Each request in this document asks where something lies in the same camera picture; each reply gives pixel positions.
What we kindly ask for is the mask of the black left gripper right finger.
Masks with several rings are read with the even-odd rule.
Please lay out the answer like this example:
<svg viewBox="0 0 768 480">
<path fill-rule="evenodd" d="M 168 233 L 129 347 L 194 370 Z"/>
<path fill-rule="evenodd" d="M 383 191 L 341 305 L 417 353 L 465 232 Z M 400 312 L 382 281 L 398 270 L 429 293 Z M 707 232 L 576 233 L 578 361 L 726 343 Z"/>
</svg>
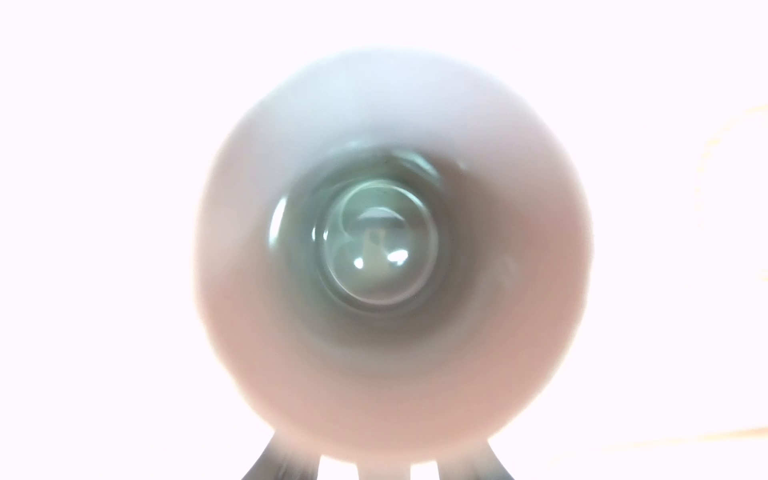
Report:
<svg viewBox="0 0 768 480">
<path fill-rule="evenodd" d="M 513 480 L 488 441 L 462 457 L 437 461 L 440 480 Z"/>
</svg>

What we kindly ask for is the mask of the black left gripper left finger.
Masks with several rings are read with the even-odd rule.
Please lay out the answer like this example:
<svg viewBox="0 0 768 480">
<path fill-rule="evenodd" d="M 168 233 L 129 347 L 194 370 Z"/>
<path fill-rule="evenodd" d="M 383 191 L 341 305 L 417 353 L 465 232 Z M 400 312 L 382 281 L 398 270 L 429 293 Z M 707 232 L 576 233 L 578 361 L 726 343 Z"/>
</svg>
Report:
<svg viewBox="0 0 768 480">
<path fill-rule="evenodd" d="M 274 435 L 243 480 L 316 480 L 321 456 L 294 448 Z"/>
</svg>

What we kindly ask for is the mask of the grey mug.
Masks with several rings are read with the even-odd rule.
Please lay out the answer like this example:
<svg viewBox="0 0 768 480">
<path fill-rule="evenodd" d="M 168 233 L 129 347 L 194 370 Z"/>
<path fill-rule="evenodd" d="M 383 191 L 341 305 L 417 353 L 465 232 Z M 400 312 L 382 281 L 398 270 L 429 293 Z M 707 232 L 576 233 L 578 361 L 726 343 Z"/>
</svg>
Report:
<svg viewBox="0 0 768 480">
<path fill-rule="evenodd" d="M 573 164 L 523 98 L 455 59 L 363 49 L 290 77 L 223 143 L 196 300 L 273 436 L 407 479 L 548 384 L 591 250 Z"/>
</svg>

